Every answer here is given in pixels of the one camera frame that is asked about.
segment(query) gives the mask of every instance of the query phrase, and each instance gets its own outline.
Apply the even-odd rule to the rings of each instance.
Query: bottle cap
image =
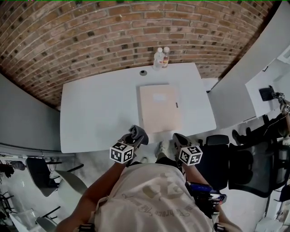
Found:
[[[168,53],[169,52],[169,47],[165,47],[164,49],[163,49],[163,51],[165,52],[165,53]]]

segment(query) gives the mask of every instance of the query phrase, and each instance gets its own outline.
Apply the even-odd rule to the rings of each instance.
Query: person's arm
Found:
[[[79,225],[86,224],[98,201],[110,194],[125,167],[126,164],[113,164],[85,191],[72,215],[58,224],[56,232],[73,232]]]
[[[199,183],[199,184],[208,184],[209,183],[205,180],[205,178],[203,178],[203,176],[200,174],[200,172],[198,171],[198,169],[194,166],[187,166],[186,164],[183,164],[183,169],[185,171],[186,174],[186,178],[189,182],[195,182],[195,183]],[[218,216],[218,220],[221,223],[226,223],[232,226],[235,226],[238,228],[238,226],[236,226],[235,224],[233,224],[225,215],[225,213],[222,210],[222,207],[220,205],[216,206],[216,209],[219,211],[219,216]]]

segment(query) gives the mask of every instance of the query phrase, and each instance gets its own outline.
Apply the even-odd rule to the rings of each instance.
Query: beige t-shirt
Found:
[[[89,222],[97,232],[211,232],[212,220],[195,205],[184,183],[175,167],[133,165],[99,201]]]

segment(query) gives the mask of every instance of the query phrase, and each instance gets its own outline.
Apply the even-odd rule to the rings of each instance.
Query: white desk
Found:
[[[150,134],[149,142],[172,139],[216,128],[213,111],[194,63],[170,64],[155,71],[152,66],[123,69],[67,83],[63,86],[60,114],[63,153],[107,150],[131,125],[140,125],[139,86],[176,86],[183,128]]]

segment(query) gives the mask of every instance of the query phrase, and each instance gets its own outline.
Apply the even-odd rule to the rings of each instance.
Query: curved brick wall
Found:
[[[269,1],[56,1],[0,6],[0,70],[57,106],[66,82],[150,65],[158,46],[170,61],[195,62],[219,77],[257,37]]]

